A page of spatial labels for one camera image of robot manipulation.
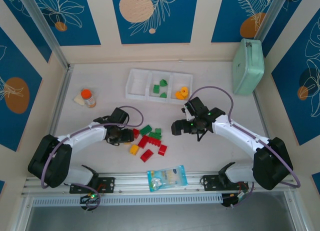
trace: red lego brick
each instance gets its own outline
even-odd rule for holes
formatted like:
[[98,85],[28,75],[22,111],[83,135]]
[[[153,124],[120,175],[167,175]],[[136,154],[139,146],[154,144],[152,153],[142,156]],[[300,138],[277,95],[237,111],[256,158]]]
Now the red lego brick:
[[161,144],[158,154],[162,155],[162,156],[165,156],[166,150],[167,150],[167,146]]
[[142,139],[140,140],[140,142],[138,143],[138,146],[142,149],[145,148],[145,146],[147,145],[148,143],[148,140],[149,140],[149,137],[146,136],[146,135],[143,135]]
[[137,139],[139,137],[140,131],[138,129],[133,129],[133,136],[135,139]]
[[148,159],[150,159],[150,157],[153,155],[154,153],[148,149],[147,151],[144,152],[144,154],[141,155],[140,159],[143,162],[146,162]]
[[156,139],[156,138],[154,138],[154,137],[149,137],[148,142],[149,142],[150,144],[155,145],[155,146],[158,146],[158,147],[160,147],[160,145],[161,145],[161,140],[158,140],[158,139]]

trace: plastic bag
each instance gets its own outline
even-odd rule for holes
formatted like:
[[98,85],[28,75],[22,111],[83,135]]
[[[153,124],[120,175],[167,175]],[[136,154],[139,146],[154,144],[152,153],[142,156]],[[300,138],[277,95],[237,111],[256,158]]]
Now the plastic bag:
[[161,170],[150,170],[146,173],[148,175],[150,192],[188,185],[183,165]]

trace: white floor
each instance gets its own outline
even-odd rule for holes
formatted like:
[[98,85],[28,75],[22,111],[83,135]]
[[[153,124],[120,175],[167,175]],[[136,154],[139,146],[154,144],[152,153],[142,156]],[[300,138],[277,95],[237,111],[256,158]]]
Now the white floor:
[[[139,101],[125,98],[125,86],[131,68],[193,74],[193,90],[207,86],[218,86],[232,94],[232,74],[230,62],[162,61],[162,62],[122,62],[102,64],[76,64],[71,76],[56,136],[66,135],[83,128],[93,119],[110,115],[116,107],[135,106],[144,115],[144,124],[162,129],[162,143],[168,146],[165,156],[158,155],[158,148],[148,144],[154,155],[143,163],[140,149],[136,156],[129,153],[130,145],[112,146],[105,141],[95,143],[72,157],[72,165],[87,165],[99,173],[141,173],[176,165],[184,165],[187,172],[218,171],[230,162],[248,160],[249,156],[240,148],[221,136],[207,133],[201,142],[196,135],[173,136],[171,125],[185,118],[181,105]],[[73,98],[88,87],[96,94],[94,108],[80,106]],[[198,96],[209,109],[217,107],[229,112],[230,100],[218,90],[202,90]],[[264,135],[263,126],[252,95],[233,95],[232,119],[253,132]],[[130,124],[141,120],[135,110],[126,109]]]

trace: green toy block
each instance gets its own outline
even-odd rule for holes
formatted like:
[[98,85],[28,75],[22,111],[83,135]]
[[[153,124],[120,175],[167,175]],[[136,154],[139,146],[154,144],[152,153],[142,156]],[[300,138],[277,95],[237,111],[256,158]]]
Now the green toy block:
[[155,94],[160,93],[160,86],[155,84],[155,85],[153,86],[153,92],[154,92]]
[[157,139],[157,140],[161,140],[161,135],[158,134],[158,133],[150,132],[150,133],[149,133],[149,137],[155,138],[155,139]]
[[168,83],[167,83],[166,80],[162,79],[162,80],[160,81],[160,86],[161,86],[161,87],[165,87],[165,86],[167,86],[167,85],[168,85]]
[[167,94],[165,92],[163,92],[162,94],[160,94],[160,98],[166,98]]
[[158,135],[161,135],[161,128],[156,128],[154,132]]
[[145,126],[143,129],[140,130],[140,134],[142,136],[147,135],[152,131],[152,127],[150,125]]

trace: white plastic tray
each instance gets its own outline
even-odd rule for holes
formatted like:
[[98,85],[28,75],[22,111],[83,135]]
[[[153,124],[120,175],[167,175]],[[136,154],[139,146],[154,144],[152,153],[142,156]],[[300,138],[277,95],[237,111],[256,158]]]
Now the white plastic tray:
[[[154,85],[159,85],[162,79],[166,80],[168,85],[160,86],[160,92],[154,93]],[[192,83],[192,74],[132,68],[125,86],[125,97],[183,105],[192,94]],[[187,87],[189,93],[184,100],[176,98],[176,92],[182,87]],[[166,93],[166,98],[160,97],[162,93]]]

